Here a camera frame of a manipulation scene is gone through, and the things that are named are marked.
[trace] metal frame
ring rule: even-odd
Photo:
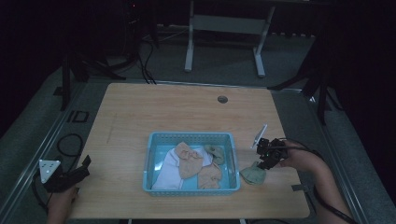
[[[194,14],[194,1],[190,2],[190,25],[189,25],[189,45],[187,46],[186,64],[184,70],[192,70],[192,59],[194,53],[193,33],[194,30],[207,30],[219,32],[231,32],[239,34],[260,35],[260,42],[253,48],[253,56],[256,62],[257,75],[265,76],[262,64],[262,46],[267,37],[271,20],[275,12],[275,7],[271,7],[266,20],[229,18]]]

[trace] white towel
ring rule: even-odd
[[[203,147],[198,147],[194,150],[204,158],[202,162],[203,166],[212,164],[212,155],[207,153]],[[172,148],[166,153],[163,166],[152,189],[181,189],[183,179],[178,172],[178,163],[179,157],[175,153],[175,149]]]

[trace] white table leg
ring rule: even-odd
[[[190,25],[189,25],[189,45],[187,46],[186,64],[184,66],[184,71],[190,72],[192,70],[192,56],[194,53],[194,43],[193,43],[193,20],[194,20],[194,1],[190,2]]]
[[[265,24],[262,28],[260,43],[257,47],[253,48],[254,60],[256,61],[256,67],[257,67],[257,75],[259,77],[265,76],[264,65],[262,64],[262,46],[264,45],[265,38],[267,37],[268,30],[271,24],[271,19],[273,18],[274,15],[274,11],[275,11],[275,7],[271,7],[268,13],[267,20],[265,20]]]

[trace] human arm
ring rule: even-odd
[[[300,145],[290,141],[285,141],[285,143],[286,146],[289,147],[300,147]],[[347,205],[344,202],[344,199],[342,198],[335,183],[332,171],[326,162],[317,155],[304,150],[289,149],[288,154],[289,157],[286,160],[281,161],[279,163],[280,166],[289,166],[299,171],[312,173],[315,178],[315,186],[320,198],[323,199],[326,204],[351,217]],[[323,207],[320,203],[317,206],[317,210],[318,223],[320,224],[348,223],[336,216],[333,212]]]
[[[62,193],[52,193],[48,202],[47,224],[64,224],[77,198],[78,189],[73,186]]]

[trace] wooden table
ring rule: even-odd
[[[219,96],[228,102],[221,104]],[[149,135],[154,131],[233,134],[239,169],[259,161],[253,139],[284,137],[276,107],[266,89],[142,85],[108,86],[81,158],[92,158],[71,218],[292,218],[309,208],[296,170],[273,168],[264,184],[230,196],[152,197],[142,188]]]

